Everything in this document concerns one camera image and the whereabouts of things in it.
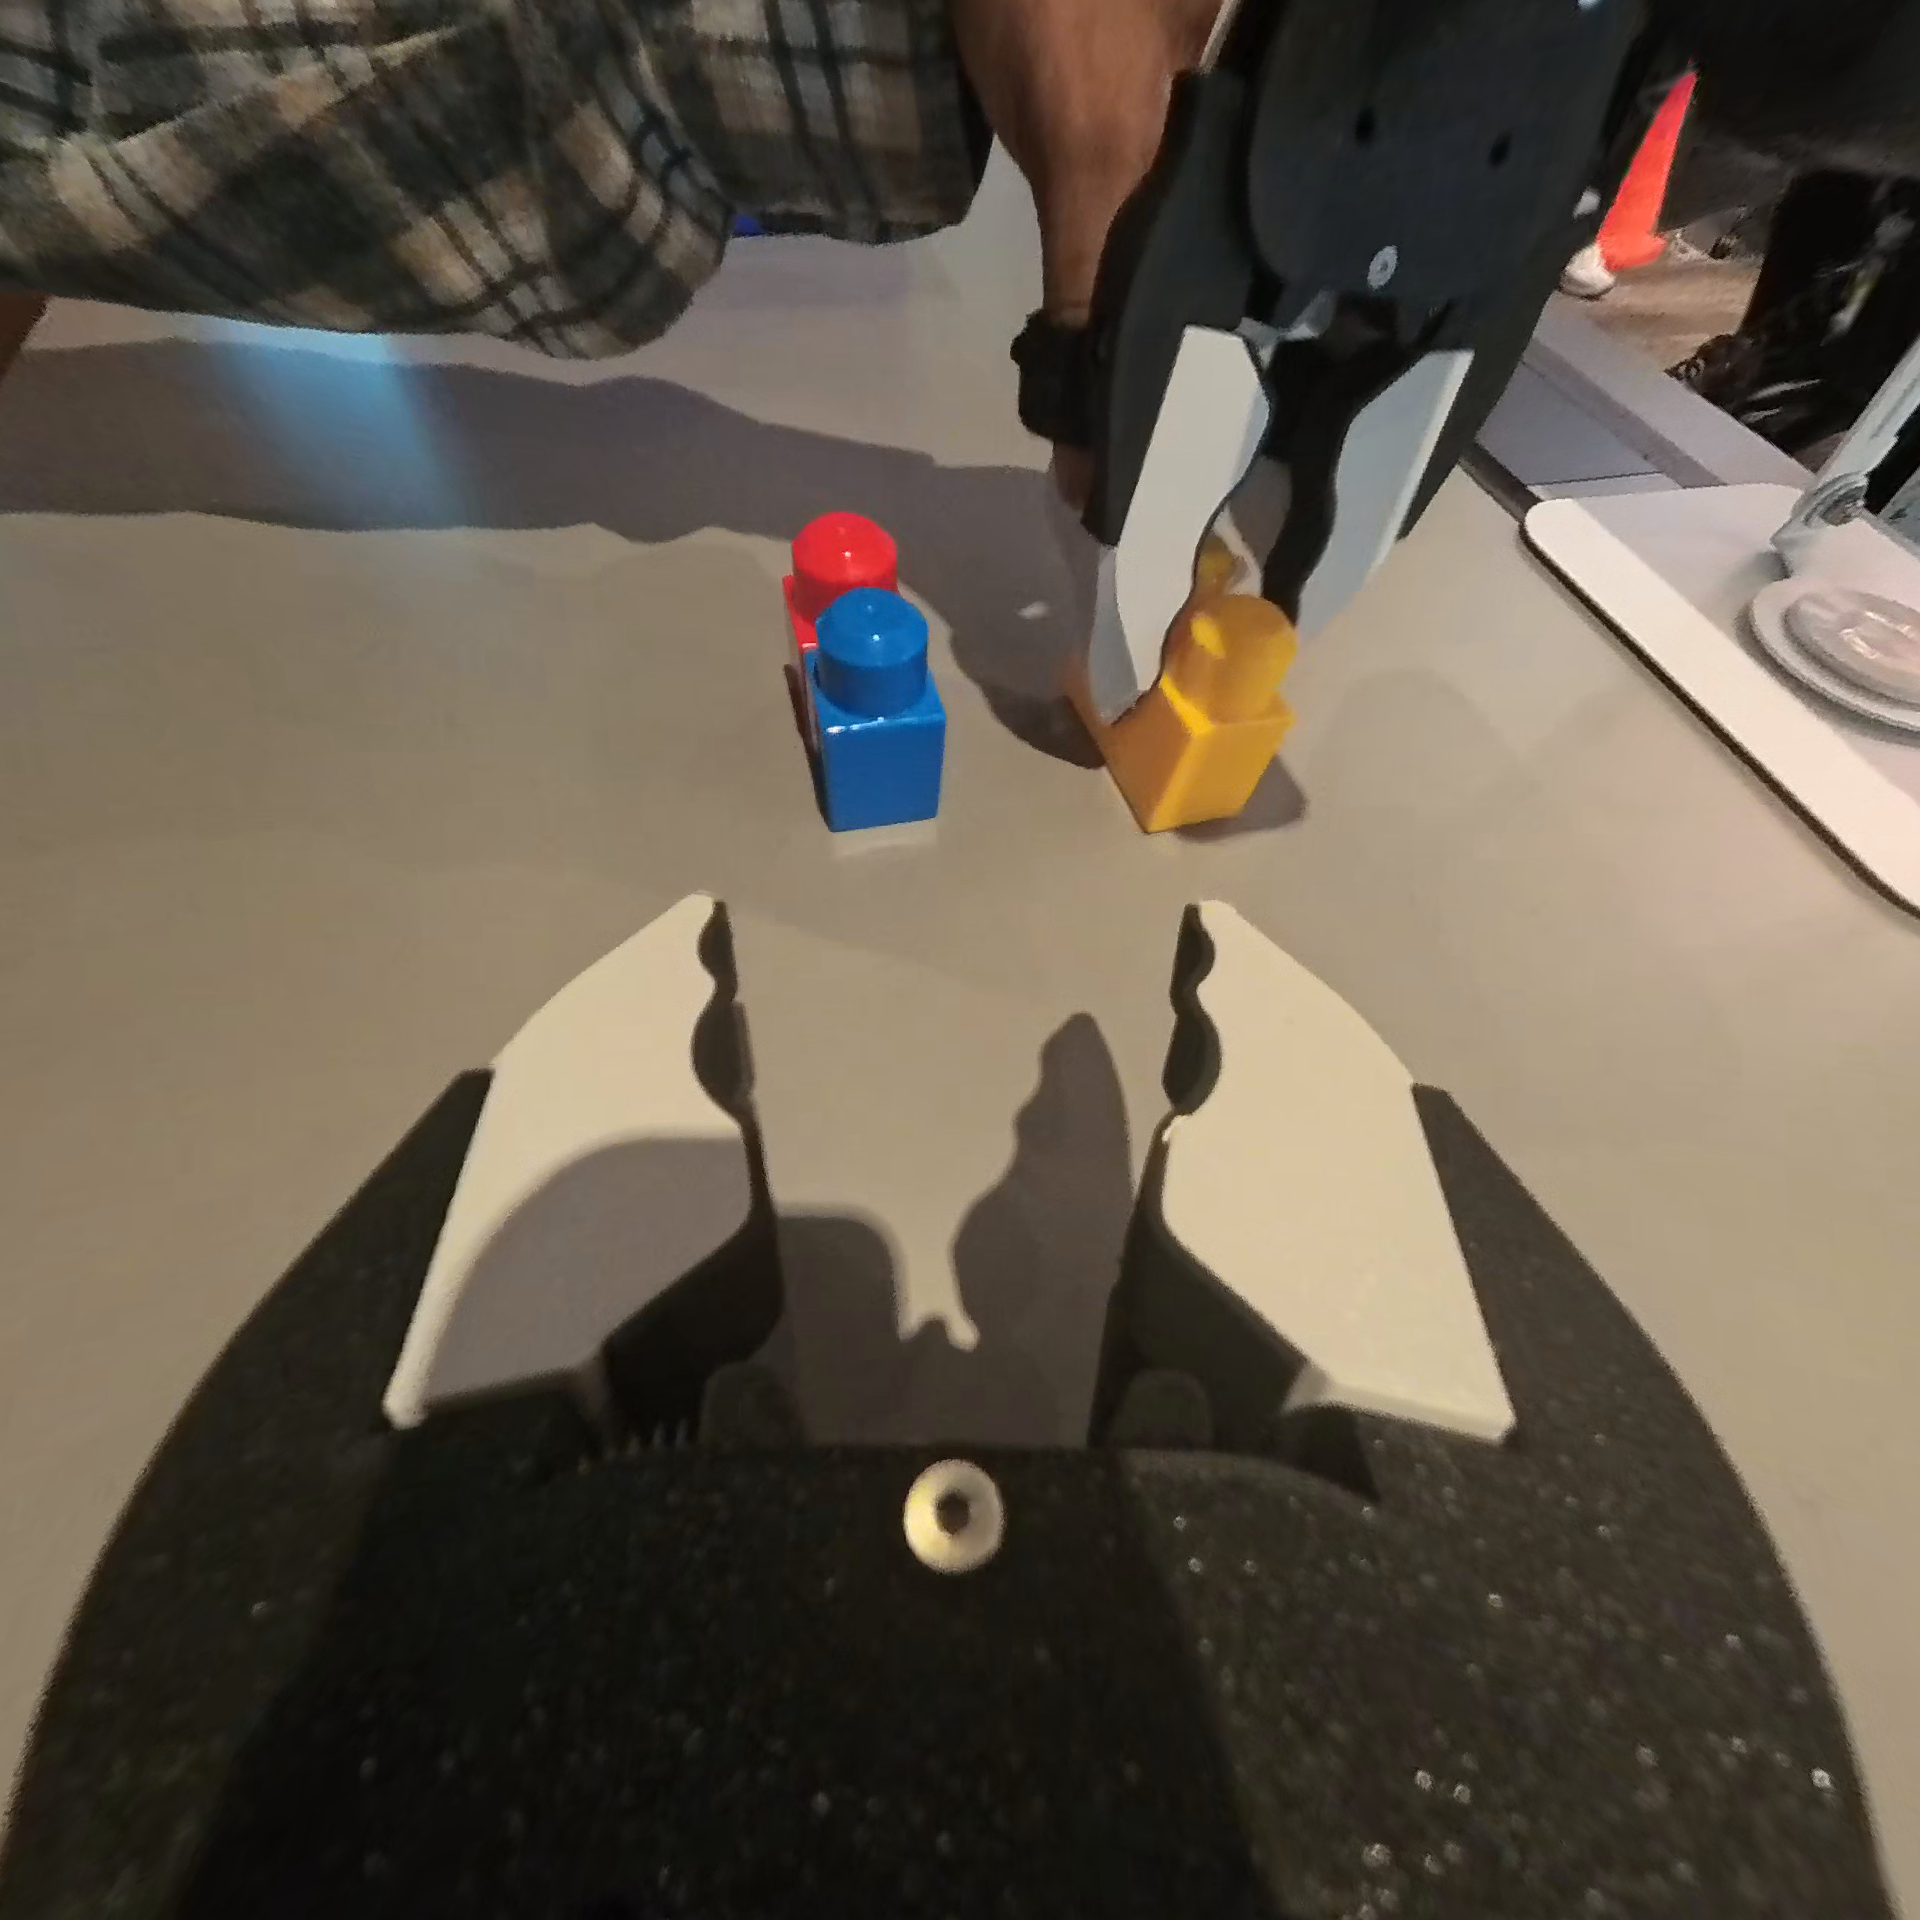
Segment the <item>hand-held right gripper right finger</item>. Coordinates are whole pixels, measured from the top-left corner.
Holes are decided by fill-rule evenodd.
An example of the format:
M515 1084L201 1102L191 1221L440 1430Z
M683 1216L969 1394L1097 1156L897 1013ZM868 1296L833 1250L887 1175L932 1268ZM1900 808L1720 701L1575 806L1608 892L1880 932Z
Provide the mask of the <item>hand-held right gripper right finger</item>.
M1516 1411L1424 1130L1377 1032L1237 908L1188 903L1167 1112L1144 1151L1094 1373L1116 1442L1147 1375L1183 1375L1214 1450L1328 1414L1485 1447Z

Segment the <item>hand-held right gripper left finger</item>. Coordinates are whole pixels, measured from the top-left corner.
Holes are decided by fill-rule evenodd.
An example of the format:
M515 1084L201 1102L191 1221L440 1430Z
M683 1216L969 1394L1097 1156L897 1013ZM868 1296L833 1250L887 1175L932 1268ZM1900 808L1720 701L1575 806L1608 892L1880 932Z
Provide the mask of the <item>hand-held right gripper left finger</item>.
M559 1386L691 1429L776 1327L776 1219L726 908L686 896L528 1018L488 1070L383 1391L395 1429Z

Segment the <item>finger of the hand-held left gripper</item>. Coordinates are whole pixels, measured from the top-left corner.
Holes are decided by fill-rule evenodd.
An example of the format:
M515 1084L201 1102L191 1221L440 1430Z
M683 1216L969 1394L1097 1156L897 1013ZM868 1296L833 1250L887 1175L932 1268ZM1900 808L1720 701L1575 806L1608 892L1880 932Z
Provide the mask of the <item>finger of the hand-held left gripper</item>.
M1123 718L1159 682L1193 596L1198 554L1253 469L1271 404L1253 344L1185 327L1120 532L1102 541L1088 638L1088 701Z
M1395 551L1467 383L1471 349L1419 354L1405 370L1315 400L1280 463L1284 510L1262 563L1262 590L1308 640L1320 632Z

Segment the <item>yellow two-stud block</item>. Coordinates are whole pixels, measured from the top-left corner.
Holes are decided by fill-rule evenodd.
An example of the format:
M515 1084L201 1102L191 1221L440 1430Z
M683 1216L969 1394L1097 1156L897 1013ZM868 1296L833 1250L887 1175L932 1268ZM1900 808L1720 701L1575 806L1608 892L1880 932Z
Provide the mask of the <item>yellow two-stud block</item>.
M1240 591L1245 563L1209 532L1159 682L1116 723L1097 715L1088 667L1064 694L1140 831L1227 823L1248 806L1292 727L1281 684L1297 655L1288 616Z

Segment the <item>red one-stud block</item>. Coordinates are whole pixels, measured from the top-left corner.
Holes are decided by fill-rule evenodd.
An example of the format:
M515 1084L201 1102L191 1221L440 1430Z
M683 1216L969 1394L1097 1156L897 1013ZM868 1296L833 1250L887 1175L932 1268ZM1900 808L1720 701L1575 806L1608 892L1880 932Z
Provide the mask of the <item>red one-stud block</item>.
M799 694L806 694L821 614L847 591L864 590L897 590L896 539L856 511L827 511L806 520L788 547L782 581L790 682Z

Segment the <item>blue one-stud block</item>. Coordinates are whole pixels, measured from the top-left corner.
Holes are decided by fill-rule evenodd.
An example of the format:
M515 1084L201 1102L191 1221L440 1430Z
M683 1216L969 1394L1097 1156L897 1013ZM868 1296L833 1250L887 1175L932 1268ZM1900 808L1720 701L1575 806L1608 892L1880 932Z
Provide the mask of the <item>blue one-stud block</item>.
M816 619L801 685L827 828L868 831L935 821L947 710L923 612L881 588L838 594Z

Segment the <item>person's left forearm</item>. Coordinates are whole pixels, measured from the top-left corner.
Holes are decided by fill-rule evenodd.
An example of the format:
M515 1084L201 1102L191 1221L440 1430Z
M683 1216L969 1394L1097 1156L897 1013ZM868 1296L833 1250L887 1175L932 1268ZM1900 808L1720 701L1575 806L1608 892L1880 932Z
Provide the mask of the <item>person's left forearm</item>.
M735 216L955 227L991 135L928 3L5 3L5 291L605 359Z

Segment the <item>person's left hand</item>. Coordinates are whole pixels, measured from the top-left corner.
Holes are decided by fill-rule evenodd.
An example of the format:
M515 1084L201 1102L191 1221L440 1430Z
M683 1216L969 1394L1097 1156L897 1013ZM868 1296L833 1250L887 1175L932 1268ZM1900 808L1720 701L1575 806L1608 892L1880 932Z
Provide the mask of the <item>person's left hand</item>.
M1043 333L1091 324L1102 252L1152 167L1219 3L948 3L957 70L1039 232Z

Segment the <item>orange traffic cone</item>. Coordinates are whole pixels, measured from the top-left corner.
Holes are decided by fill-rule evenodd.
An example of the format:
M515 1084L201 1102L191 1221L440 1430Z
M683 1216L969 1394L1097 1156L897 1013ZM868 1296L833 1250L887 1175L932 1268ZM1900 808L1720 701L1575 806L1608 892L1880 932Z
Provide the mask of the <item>orange traffic cone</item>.
M1607 274L1644 269L1665 250L1664 205L1678 143L1695 94L1695 70L1670 85L1598 227L1595 255Z

